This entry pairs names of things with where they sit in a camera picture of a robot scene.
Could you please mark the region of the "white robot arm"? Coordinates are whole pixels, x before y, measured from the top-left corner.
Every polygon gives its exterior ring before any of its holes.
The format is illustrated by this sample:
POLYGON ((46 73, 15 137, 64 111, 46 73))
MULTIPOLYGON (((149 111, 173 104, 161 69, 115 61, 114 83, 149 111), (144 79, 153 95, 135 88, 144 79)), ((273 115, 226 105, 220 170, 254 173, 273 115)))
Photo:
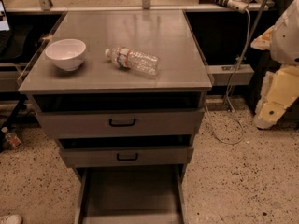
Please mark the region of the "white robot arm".
POLYGON ((269 129, 299 98, 299 0, 293 0, 276 23, 250 46, 269 50, 271 59, 281 64, 275 73, 265 73, 255 109, 255 126, 269 129))

